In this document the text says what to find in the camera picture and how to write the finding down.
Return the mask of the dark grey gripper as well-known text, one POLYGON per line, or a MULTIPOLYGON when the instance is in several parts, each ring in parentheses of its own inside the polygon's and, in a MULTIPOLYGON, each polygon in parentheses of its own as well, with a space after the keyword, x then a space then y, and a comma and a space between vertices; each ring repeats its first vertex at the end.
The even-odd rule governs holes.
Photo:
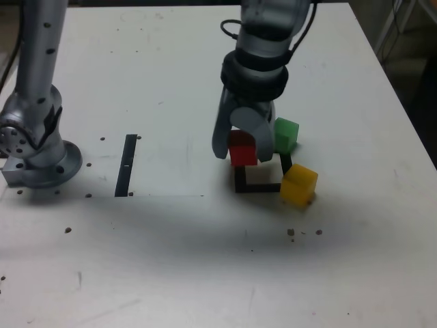
POLYGON ((275 107, 272 101, 259 102, 238 98, 223 87, 212 135, 212 150, 218 159, 228 153, 228 136, 234 126, 255 140, 255 153, 260 162, 270 161, 274 153, 275 107))

